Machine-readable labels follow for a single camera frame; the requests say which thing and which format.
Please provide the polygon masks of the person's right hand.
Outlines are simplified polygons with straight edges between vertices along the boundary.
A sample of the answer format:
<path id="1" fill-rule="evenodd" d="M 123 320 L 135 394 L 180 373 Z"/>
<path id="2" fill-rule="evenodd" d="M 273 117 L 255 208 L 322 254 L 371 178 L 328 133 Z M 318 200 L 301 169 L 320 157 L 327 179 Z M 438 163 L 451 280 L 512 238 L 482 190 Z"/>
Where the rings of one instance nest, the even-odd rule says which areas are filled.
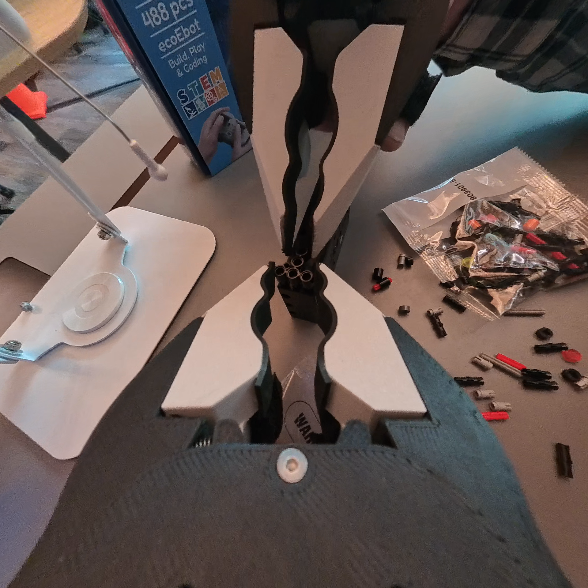
<path id="1" fill-rule="evenodd" d="M 394 152 L 399 150 L 410 130 L 410 124 L 407 120 L 400 118 L 393 123 L 390 131 L 382 141 L 380 149 L 383 152 Z"/>

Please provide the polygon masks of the light grey axle rod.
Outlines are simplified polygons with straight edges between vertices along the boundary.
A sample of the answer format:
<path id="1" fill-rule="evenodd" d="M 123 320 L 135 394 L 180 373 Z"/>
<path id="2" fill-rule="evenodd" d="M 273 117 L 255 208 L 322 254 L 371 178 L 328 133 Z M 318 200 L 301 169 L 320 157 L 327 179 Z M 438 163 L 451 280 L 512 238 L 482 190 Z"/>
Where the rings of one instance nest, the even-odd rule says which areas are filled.
<path id="1" fill-rule="evenodd" d="M 480 353 L 479 357 L 487 362 L 490 362 L 497 369 L 500 369 L 501 371 L 508 373 L 515 378 L 520 379 L 523 377 L 522 371 L 520 369 L 513 367 L 510 364 L 507 364 L 496 357 L 490 356 L 485 353 Z"/>

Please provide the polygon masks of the clear bag of building parts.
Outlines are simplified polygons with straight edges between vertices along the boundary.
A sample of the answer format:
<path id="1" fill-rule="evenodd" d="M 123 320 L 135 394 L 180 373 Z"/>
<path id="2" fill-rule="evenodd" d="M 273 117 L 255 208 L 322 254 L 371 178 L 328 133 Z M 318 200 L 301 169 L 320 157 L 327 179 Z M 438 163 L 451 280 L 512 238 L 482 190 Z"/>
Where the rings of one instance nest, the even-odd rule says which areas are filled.
<path id="1" fill-rule="evenodd" d="M 452 301 L 489 319 L 587 280 L 587 205 L 518 148 L 383 213 Z"/>

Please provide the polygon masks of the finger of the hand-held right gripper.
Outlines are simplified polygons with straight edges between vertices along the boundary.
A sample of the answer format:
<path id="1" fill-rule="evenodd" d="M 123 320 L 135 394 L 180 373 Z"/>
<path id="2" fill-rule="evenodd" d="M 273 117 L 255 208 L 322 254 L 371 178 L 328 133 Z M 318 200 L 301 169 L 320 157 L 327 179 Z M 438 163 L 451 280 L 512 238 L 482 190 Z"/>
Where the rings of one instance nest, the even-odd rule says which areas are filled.
<path id="1" fill-rule="evenodd" d="M 303 166 L 299 134 L 305 126 L 307 65 L 307 52 L 282 26 L 253 29 L 249 133 L 270 218 L 286 255 L 293 252 L 298 215 L 295 189 Z"/>
<path id="2" fill-rule="evenodd" d="M 392 125 L 380 125 L 401 45 L 400 25 L 371 25 L 342 49 L 327 82 L 321 122 L 332 132 L 305 212 L 312 252 L 320 252 L 343 220 Z"/>

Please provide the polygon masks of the orange object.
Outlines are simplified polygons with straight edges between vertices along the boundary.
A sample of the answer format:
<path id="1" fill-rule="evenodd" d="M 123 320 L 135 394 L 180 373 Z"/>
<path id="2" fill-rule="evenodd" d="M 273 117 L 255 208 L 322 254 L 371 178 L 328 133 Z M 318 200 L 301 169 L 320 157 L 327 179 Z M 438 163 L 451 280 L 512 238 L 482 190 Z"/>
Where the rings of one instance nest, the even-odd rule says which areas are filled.
<path id="1" fill-rule="evenodd" d="M 6 97 L 33 120 L 47 117 L 48 96 L 45 92 L 32 91 L 25 84 L 19 84 Z"/>

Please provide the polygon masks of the black battery box block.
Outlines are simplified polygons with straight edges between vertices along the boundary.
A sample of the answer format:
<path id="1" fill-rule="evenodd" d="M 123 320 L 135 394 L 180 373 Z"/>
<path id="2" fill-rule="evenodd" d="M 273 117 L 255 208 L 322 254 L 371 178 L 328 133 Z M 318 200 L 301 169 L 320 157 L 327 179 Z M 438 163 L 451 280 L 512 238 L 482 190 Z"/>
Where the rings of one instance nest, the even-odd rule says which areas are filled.
<path id="1" fill-rule="evenodd" d="M 319 262 L 324 263 L 329 269 L 336 268 L 350 216 L 348 210 L 334 235 L 320 253 L 313 257 L 309 232 L 302 227 L 303 217 L 318 180 L 320 158 L 329 146 L 331 137 L 331 133 L 316 129 L 310 130 L 306 136 L 303 144 L 306 149 L 306 160 L 295 187 L 298 207 L 295 239 L 291 254 L 283 263 L 276 263 L 275 268 L 277 290 L 288 312 L 295 319 L 311 323 L 317 321 L 314 264 Z"/>

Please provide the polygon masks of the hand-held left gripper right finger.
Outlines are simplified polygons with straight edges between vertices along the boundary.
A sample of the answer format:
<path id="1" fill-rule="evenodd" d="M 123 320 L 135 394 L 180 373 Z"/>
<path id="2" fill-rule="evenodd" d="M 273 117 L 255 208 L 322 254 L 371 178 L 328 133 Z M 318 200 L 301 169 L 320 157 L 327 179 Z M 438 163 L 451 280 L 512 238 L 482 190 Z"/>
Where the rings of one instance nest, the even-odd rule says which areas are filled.
<path id="1" fill-rule="evenodd" d="M 370 433 L 385 419 L 421 420 L 427 408 L 387 318 L 325 264 L 315 267 L 316 323 L 324 337 L 315 371 L 322 437 L 351 421 Z"/>

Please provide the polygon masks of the white book stand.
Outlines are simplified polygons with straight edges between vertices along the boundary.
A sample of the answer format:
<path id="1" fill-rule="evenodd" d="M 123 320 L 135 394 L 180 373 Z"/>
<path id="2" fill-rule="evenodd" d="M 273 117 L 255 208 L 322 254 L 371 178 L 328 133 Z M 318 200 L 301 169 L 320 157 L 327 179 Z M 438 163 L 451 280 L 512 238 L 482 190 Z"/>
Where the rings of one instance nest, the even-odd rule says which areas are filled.
<path id="1" fill-rule="evenodd" d="M 216 241 L 142 209 L 105 213 L 21 122 L 4 109 L 1 118 L 95 223 L 1 336 L 1 413 L 70 460 L 147 362 Z"/>

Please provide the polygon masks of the grey desk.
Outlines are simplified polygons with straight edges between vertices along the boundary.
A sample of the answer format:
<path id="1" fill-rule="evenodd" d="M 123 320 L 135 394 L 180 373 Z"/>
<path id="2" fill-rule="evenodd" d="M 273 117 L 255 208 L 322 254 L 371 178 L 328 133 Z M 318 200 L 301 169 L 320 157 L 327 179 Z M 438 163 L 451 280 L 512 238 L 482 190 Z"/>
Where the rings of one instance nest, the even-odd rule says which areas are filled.
<path id="1" fill-rule="evenodd" d="M 337 273 L 383 313 L 395 316 L 399 305 L 411 313 L 397 317 L 401 326 L 453 376 L 476 372 L 470 358 L 499 352 L 528 366 L 565 367 L 559 355 L 533 353 L 533 332 L 551 328 L 556 342 L 577 349 L 587 373 L 587 282 L 580 281 L 534 295 L 528 307 L 546 309 L 544 318 L 502 318 L 489 322 L 472 312 L 445 310 L 448 333 L 438 339 L 424 317 L 442 307 L 442 289 L 420 259 L 407 271 L 393 272 L 389 290 L 372 295 L 374 267 L 390 270 L 406 244 L 383 214 L 388 204 L 415 195 L 519 146 L 587 199 L 587 96 L 528 93 L 470 70 L 442 79 L 406 143 L 376 160 L 353 202 Z M 158 347 L 162 349 L 263 263 L 281 257 L 251 153 L 214 178 L 205 179 L 177 146 L 166 158 L 169 179 L 148 180 L 130 202 L 209 228 L 217 240 L 215 255 Z M 558 392 L 523 389 L 514 378 L 492 369 L 486 386 L 513 411 L 507 422 L 492 423 L 512 461 L 529 506 L 546 542 L 575 587 L 587 587 L 587 392 L 563 383 Z M 555 443 L 570 446 L 573 479 L 557 474 Z"/>

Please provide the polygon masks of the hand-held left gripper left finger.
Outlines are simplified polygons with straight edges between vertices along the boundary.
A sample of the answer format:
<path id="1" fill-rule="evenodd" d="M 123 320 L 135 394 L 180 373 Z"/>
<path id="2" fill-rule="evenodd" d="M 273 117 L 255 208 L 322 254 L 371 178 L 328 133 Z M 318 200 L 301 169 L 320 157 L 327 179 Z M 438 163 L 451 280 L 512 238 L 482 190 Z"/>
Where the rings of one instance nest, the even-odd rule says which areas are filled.
<path id="1" fill-rule="evenodd" d="M 233 420 L 254 443 L 282 427 L 282 387 L 263 335 L 272 322 L 275 263 L 262 266 L 202 318 L 161 406 L 167 416 Z"/>

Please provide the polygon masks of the blue toy kit box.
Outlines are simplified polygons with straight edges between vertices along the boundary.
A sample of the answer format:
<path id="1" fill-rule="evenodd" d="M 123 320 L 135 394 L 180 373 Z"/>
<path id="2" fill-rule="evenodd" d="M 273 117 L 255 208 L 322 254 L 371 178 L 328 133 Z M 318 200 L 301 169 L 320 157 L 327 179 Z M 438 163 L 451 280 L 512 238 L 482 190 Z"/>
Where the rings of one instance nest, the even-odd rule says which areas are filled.
<path id="1" fill-rule="evenodd" d="M 251 140 L 233 89 L 229 1 L 96 1 L 188 155 L 214 176 Z"/>

